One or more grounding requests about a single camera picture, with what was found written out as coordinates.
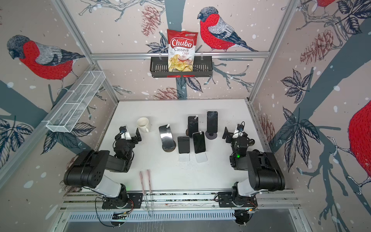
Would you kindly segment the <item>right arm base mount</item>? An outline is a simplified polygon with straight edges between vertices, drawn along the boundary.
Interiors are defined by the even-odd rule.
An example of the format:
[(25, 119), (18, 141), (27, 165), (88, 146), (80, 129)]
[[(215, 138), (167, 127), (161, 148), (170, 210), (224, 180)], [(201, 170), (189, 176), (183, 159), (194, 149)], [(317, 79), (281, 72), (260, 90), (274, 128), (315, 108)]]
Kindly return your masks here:
[(220, 208), (257, 208), (256, 197), (240, 196), (232, 192), (218, 192), (214, 198)]

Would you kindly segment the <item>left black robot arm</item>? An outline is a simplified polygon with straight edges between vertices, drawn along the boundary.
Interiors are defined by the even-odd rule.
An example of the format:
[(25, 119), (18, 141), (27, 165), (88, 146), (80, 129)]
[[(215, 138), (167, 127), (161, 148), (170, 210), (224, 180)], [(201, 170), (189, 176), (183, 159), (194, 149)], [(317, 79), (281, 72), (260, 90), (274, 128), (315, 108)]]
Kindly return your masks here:
[(139, 130), (134, 136), (121, 126), (113, 143), (114, 155), (108, 150), (83, 151), (67, 169), (63, 182), (67, 186), (90, 189), (106, 198), (127, 199), (126, 187), (107, 177), (104, 171), (127, 173), (134, 160), (133, 149), (141, 142)]

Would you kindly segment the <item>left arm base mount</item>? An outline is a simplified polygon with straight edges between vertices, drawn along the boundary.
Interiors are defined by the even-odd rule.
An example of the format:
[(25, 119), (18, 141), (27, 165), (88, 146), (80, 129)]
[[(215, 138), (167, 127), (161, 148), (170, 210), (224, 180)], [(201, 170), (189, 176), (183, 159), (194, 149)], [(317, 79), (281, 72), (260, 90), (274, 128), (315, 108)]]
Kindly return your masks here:
[(118, 196), (116, 198), (103, 198), (102, 209), (139, 209), (141, 208), (143, 200), (143, 194), (134, 192), (127, 193), (123, 196)]

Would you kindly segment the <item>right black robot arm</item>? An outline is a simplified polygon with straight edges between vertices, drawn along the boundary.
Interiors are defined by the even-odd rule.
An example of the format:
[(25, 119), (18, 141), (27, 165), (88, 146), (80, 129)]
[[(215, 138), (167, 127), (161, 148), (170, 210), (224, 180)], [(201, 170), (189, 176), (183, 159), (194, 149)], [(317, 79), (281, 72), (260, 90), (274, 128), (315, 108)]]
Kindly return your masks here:
[(248, 150), (255, 140), (240, 129), (229, 132), (225, 128), (222, 138), (231, 145), (230, 165), (234, 170), (246, 171), (247, 179), (236, 182), (232, 187), (232, 197), (252, 197), (263, 191), (284, 190), (286, 183), (273, 153)]

